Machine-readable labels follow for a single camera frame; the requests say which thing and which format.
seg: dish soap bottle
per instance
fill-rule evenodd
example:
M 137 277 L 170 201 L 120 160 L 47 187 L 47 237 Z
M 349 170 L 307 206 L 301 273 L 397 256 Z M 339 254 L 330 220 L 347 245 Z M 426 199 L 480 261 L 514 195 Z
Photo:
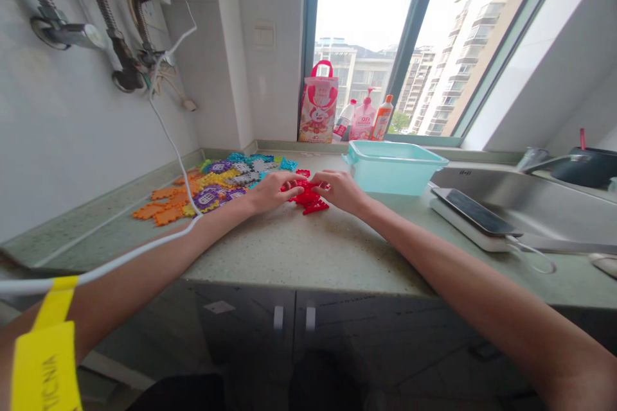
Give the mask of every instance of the dish soap bottle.
M 365 139 L 368 140 L 373 132 L 373 121 L 377 112 L 371 106 L 371 92 L 373 89 L 368 89 L 368 96 L 364 99 L 362 106 L 357 107 L 353 113 L 352 131 L 349 134 L 349 140 Z
M 347 106 L 343 109 L 341 115 L 334 124 L 334 131 L 332 132 L 332 139 L 340 141 L 343 139 L 345 132 L 347 132 L 347 138 L 349 138 L 349 125 L 352 122 L 353 110 L 355 109 L 356 100 L 351 100 Z
M 387 95 L 386 101 L 384 101 L 384 103 L 379 107 L 379 110 L 377 111 L 375 128 L 373 129 L 373 134 L 371 135 L 372 141 L 384 140 L 384 135 L 386 134 L 386 127 L 388 126 L 388 121 L 390 120 L 393 109 L 394 106 L 392 105 L 392 95 Z

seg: white charging cable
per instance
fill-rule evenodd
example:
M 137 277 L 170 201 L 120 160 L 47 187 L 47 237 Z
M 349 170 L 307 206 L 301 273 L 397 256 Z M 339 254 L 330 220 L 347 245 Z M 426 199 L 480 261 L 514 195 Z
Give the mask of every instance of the white charging cable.
M 520 242 L 517 238 L 515 238 L 514 236 L 507 234 L 506 235 L 506 239 L 508 241 L 510 241 L 512 244 L 506 244 L 508 247 L 510 247 L 512 250 L 514 250 L 514 252 L 520 256 L 522 256 L 524 259 L 527 260 L 527 262 L 529 262 L 529 265 L 538 273 L 542 273 L 542 274 L 552 274 L 555 273 L 557 271 L 557 266 L 555 265 L 555 263 L 546 255 L 543 254 L 542 252 L 540 252 L 537 249 L 534 249 L 531 246 L 528 246 L 527 244 L 523 244 L 522 242 Z M 546 261 L 548 262 L 548 265 L 550 266 L 550 270 L 543 270 L 541 268 L 536 267 L 529 255 L 525 254 L 525 252 L 523 251 L 523 249 L 527 249 L 535 254 L 538 254 L 542 257 L 544 257 L 546 259 Z
M 171 49 L 169 49 L 168 51 L 166 51 L 164 54 L 162 54 L 157 60 L 156 60 L 156 65 L 154 66 L 154 81 L 156 81 L 156 77 L 158 75 L 159 72 L 159 66 L 161 64 L 161 61 L 163 59 L 165 59 L 165 57 L 167 57 L 168 55 L 171 55 L 180 45 L 180 43 L 182 43 L 182 41 L 188 37 L 189 35 L 191 35 L 193 32 L 195 32 L 197 30 L 197 25 L 195 24 L 195 19 L 193 19 L 193 13 L 191 13 L 191 8 L 188 6 L 188 2 L 186 2 L 186 7 L 188 8 L 188 14 L 191 17 L 191 21 L 193 21 L 193 27 L 190 28 L 188 31 L 184 32 L 180 38 L 177 40 L 177 42 L 174 44 L 174 46 L 171 47 Z M 195 202 L 193 202 L 193 198 L 191 197 L 191 189 L 190 189 L 190 185 L 188 182 L 188 177 L 186 176 L 186 172 L 184 170 L 184 166 L 182 164 L 182 157 L 180 156 L 180 153 L 178 151 L 178 148 L 176 147 L 174 141 L 172 140 L 171 136 L 169 135 L 169 132 L 167 131 L 167 127 L 165 127 L 165 123 L 163 122 L 163 119 L 161 118 L 161 115 L 159 114 L 159 112 L 157 111 L 156 107 L 154 106 L 154 87 L 150 88 L 148 90 L 148 101 L 150 102 L 150 105 L 152 106 L 152 109 L 154 109 L 154 112 L 156 114 L 156 116 L 158 117 L 159 121 L 161 122 L 161 125 L 163 126 L 163 130 L 165 131 L 165 135 L 167 135 L 167 139 L 169 140 L 169 142 L 172 144 L 172 146 L 174 147 L 174 151 L 175 154 L 178 158 L 178 163 L 180 164 L 180 169 L 182 171 L 182 176 L 184 177 L 184 185 L 186 186 L 186 194 L 188 195 L 188 199 L 190 204 L 193 206 L 193 208 L 195 209 L 195 212 L 197 213 L 197 216 L 193 219 L 193 221 L 189 224 L 189 226 L 187 226 L 185 229 L 183 229 L 180 232 L 177 232 L 175 234 L 170 234 L 169 236 L 165 236 L 164 238 L 160 238 L 157 239 L 155 241 L 152 241 L 150 243 L 144 244 L 143 246 L 140 246 L 136 249 L 133 249 L 132 251 L 122 255 L 121 257 L 118 257 L 112 261 L 107 262 L 106 264 L 88 271 L 88 273 L 84 273 L 82 275 L 79 276 L 78 278 L 78 282 L 77 285 L 78 286 L 82 286 L 83 284 L 87 284 L 87 283 L 91 283 L 92 281 L 94 281 L 95 279 L 100 278 L 103 275 L 106 275 L 107 273 L 115 270 L 116 268 L 124 265 L 125 263 L 133 260 L 136 257 L 139 257 L 140 255 L 142 255 L 144 252 L 147 252 L 149 250 L 152 250 L 162 244 L 168 243 L 169 241 L 173 241 L 176 240 L 178 238 L 181 238 L 182 236 L 187 235 L 192 229 L 193 227 L 195 227 L 195 224 L 199 221 L 200 218 L 203 217 L 201 211 L 197 208 L 197 206 L 195 205 Z M 48 278 L 48 279 L 20 279 L 20 280 L 14 280 L 14 281 L 0 281 L 0 295 L 35 295 L 35 294 L 41 294 L 41 293 L 46 293 L 51 289 L 51 286 L 53 285 L 53 279 L 52 278 Z

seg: phone screen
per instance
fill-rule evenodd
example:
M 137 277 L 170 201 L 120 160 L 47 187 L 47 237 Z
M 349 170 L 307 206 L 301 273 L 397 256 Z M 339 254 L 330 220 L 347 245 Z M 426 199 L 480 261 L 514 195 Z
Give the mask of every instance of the phone screen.
M 484 234 L 490 236 L 523 235 L 521 231 L 457 189 L 433 188 L 433 194 L 460 215 L 466 217 L 473 226 Z

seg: plastic basket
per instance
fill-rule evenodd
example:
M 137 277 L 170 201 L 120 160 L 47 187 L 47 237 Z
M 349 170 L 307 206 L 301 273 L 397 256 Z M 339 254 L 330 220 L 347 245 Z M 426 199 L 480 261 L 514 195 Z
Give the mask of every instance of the plastic basket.
M 449 162 L 417 144 L 382 141 L 350 141 L 343 159 L 363 190 L 408 196 L 420 196 Z

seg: sink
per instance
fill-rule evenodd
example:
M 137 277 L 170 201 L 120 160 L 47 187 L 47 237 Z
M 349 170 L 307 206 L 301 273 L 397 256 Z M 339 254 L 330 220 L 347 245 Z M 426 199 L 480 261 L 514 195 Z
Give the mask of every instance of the sink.
M 479 202 L 521 230 L 519 240 L 536 249 L 617 254 L 614 202 L 514 171 L 446 167 L 431 182 Z

